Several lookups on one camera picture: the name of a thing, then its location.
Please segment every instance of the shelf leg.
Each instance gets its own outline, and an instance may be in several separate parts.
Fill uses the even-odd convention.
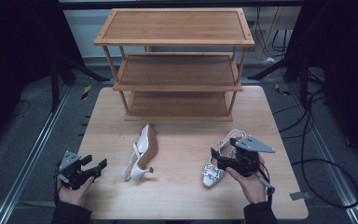
[[[231,61],[235,61],[235,52],[237,51],[237,47],[234,47],[234,50],[232,51],[232,58]]]
[[[238,69],[237,84],[239,84],[241,82],[242,69],[243,69],[243,65],[245,63],[245,58],[246,58],[246,53],[247,52],[248,52],[248,48],[243,48],[243,54],[242,54],[242,58],[241,58],[240,69]]]
[[[121,101],[123,102],[124,108],[126,109],[126,114],[130,114],[129,106],[127,105],[126,97],[124,96],[124,92],[120,91]]]
[[[235,102],[235,97],[237,96],[237,92],[234,91],[232,93],[232,99],[231,99],[231,104],[229,105],[229,109],[228,109],[228,114],[230,115],[232,112],[232,107],[234,107],[234,102]]]
[[[110,56],[109,49],[107,48],[107,46],[103,46],[103,52],[105,53],[107,61],[109,62],[110,70],[112,71],[115,81],[118,81],[117,70],[115,68],[115,65],[113,64],[113,59]]]
[[[123,58],[123,60],[127,60],[126,52],[124,51],[123,46],[120,46],[120,52],[121,52],[121,57]]]

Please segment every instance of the high heel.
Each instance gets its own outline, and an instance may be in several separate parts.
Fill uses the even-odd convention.
[[[123,179],[138,181],[146,173],[153,173],[152,167],[146,169],[146,165],[158,152],[156,132],[150,124],[146,124],[141,130],[138,143],[133,143],[133,152],[129,165],[122,171]]]
[[[235,147],[229,144],[229,139],[230,138],[242,139],[243,137],[246,137],[246,133],[244,131],[232,130],[231,132],[229,132],[226,138],[217,144],[217,151],[219,155],[225,157],[232,157],[232,151]],[[207,160],[205,167],[202,171],[202,175],[203,175],[202,183],[206,187],[211,187],[217,182],[219,182],[223,178],[224,174],[225,171],[217,168],[217,160],[211,156]]]

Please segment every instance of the shelf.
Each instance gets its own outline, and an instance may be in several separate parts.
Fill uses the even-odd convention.
[[[115,91],[242,91],[231,53],[132,53]]]
[[[241,8],[116,8],[97,46],[236,46],[255,44]]]
[[[133,91],[125,120],[232,121],[224,92]]]
[[[254,44],[241,8],[112,9],[94,41],[109,62],[125,120],[134,121],[232,121],[246,50]],[[234,48],[126,53],[124,46],[131,45]],[[108,46],[120,48],[118,71]],[[243,48],[239,68],[238,48]]]

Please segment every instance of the metal rail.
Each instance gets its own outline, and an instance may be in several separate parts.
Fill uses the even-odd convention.
[[[289,85],[290,91],[293,92],[296,102],[301,105],[299,99],[298,99],[298,91],[296,88],[294,88],[292,85]],[[304,108],[301,106],[300,110],[302,113],[304,113]],[[321,133],[319,132],[316,124],[313,124],[313,127],[311,129],[311,136],[313,143],[316,145],[316,148],[321,156],[322,159],[331,161],[336,163],[333,155],[330,153],[330,150],[327,146],[327,144],[324,142],[323,137],[321,136]],[[336,188],[337,194],[343,204],[350,205],[355,203],[356,197],[354,196],[350,184],[347,182],[345,175],[342,174],[342,172],[333,166],[326,166],[326,171],[330,176],[331,181],[333,182],[333,185]],[[353,208],[346,209],[348,216],[353,224],[358,224],[358,205],[354,206]]]
[[[64,86],[61,94],[61,102],[58,104],[57,109],[51,112],[48,116],[48,120],[46,121],[45,126],[39,134],[27,160],[22,166],[19,175],[17,176],[6,198],[2,201],[0,205],[0,224],[7,223],[11,213],[14,210],[14,207],[19,201],[22,191],[25,188],[25,185],[39,159],[40,154],[43,151],[46,142],[48,141],[49,135],[57,121],[57,118],[62,112],[67,95],[71,89],[72,88],[70,86]]]

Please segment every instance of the wooden table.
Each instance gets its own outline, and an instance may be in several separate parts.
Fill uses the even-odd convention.
[[[232,129],[241,129],[276,149],[263,153],[271,184],[276,188],[272,209],[277,218],[302,219],[303,200],[292,201],[299,187],[269,104],[261,87],[246,86],[237,96],[233,122],[151,122],[158,154],[149,163],[155,170],[139,184],[125,182],[121,170],[128,164],[132,143],[139,140],[144,121],[124,121],[118,92],[101,90],[79,149],[92,155],[85,169],[107,158],[103,175],[91,186],[85,206],[93,219],[243,219],[248,204],[241,187],[229,174],[212,188],[202,184],[202,169],[215,147]]]

